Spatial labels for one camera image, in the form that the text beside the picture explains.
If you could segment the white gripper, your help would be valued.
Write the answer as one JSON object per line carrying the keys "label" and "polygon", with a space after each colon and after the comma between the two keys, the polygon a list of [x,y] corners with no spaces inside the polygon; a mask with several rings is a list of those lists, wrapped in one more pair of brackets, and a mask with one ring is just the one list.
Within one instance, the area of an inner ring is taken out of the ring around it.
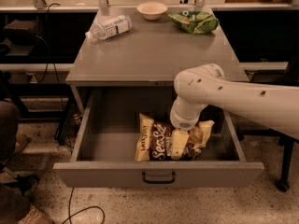
{"label": "white gripper", "polygon": [[170,110],[170,121],[175,129],[172,132],[171,158],[179,160],[189,139],[186,131],[191,130],[200,118],[206,105],[190,104],[181,97],[177,97]]}

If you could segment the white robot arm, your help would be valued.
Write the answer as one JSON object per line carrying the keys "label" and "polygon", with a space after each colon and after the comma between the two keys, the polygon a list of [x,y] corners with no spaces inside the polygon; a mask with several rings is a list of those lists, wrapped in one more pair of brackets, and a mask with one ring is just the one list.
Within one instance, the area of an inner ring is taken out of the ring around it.
{"label": "white robot arm", "polygon": [[298,87],[227,81],[221,67],[209,63],[179,72],[174,90],[170,121],[179,130],[191,130],[201,112],[214,105],[299,139]]}

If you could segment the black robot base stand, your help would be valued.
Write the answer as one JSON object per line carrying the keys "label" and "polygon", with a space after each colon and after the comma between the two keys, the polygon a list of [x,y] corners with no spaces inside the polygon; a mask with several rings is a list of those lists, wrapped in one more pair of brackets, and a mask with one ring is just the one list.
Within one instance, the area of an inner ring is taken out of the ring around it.
{"label": "black robot base stand", "polygon": [[241,129],[236,128],[236,135],[239,141],[244,139],[245,135],[256,135],[256,136],[276,136],[279,138],[278,144],[283,147],[283,159],[281,166],[281,177],[275,182],[276,188],[281,192],[287,192],[290,189],[289,183],[289,171],[292,161],[293,145],[299,143],[298,139],[289,137],[286,134],[279,133],[272,129]]}

